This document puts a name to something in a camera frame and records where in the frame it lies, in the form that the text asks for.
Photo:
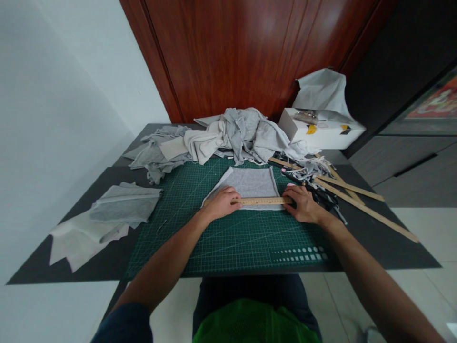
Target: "cardboard box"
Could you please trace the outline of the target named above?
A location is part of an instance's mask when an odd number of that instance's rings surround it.
[[[365,131],[365,127],[353,118],[349,118],[348,123],[340,123],[322,120],[317,113],[318,122],[311,125],[293,119],[297,112],[297,109],[285,108],[279,120],[279,127],[292,143],[306,141],[314,148],[346,149]]]

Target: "white wall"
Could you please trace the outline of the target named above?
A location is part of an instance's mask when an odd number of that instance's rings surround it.
[[[170,123],[119,0],[34,0],[135,135]]]
[[[169,119],[118,1],[0,0],[0,111],[5,284],[144,125]],[[2,286],[0,341],[80,342],[115,286]]]

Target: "cutting mat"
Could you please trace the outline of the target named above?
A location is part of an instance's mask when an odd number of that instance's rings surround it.
[[[160,184],[163,196],[149,222],[139,229],[126,279],[135,277],[154,252],[192,218],[227,168],[234,165],[233,160],[212,158],[204,166],[186,163],[165,176]],[[269,167],[245,162],[236,168]],[[290,181],[279,168],[273,167],[273,171],[282,194]],[[246,274],[329,263],[333,259],[320,227],[299,223],[286,211],[239,210],[208,226],[183,276]]]

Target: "floor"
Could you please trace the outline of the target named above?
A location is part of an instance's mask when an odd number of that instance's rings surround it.
[[[389,271],[447,342],[457,343],[457,210],[393,209],[442,269]],[[344,273],[300,275],[324,342],[363,342],[373,325]],[[191,342],[201,279],[180,279],[151,317],[154,342]],[[374,337],[375,342],[384,342]]]

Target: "hand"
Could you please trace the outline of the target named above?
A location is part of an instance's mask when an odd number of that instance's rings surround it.
[[[236,192],[235,188],[226,187],[220,190],[209,204],[200,211],[209,216],[212,221],[225,217],[243,207],[239,202],[232,204],[233,199],[241,199],[241,195]]]
[[[336,219],[330,212],[324,210],[313,200],[312,193],[305,186],[287,186],[282,196],[288,196],[297,203],[296,209],[287,204],[283,206],[299,222],[321,225],[327,218]]]

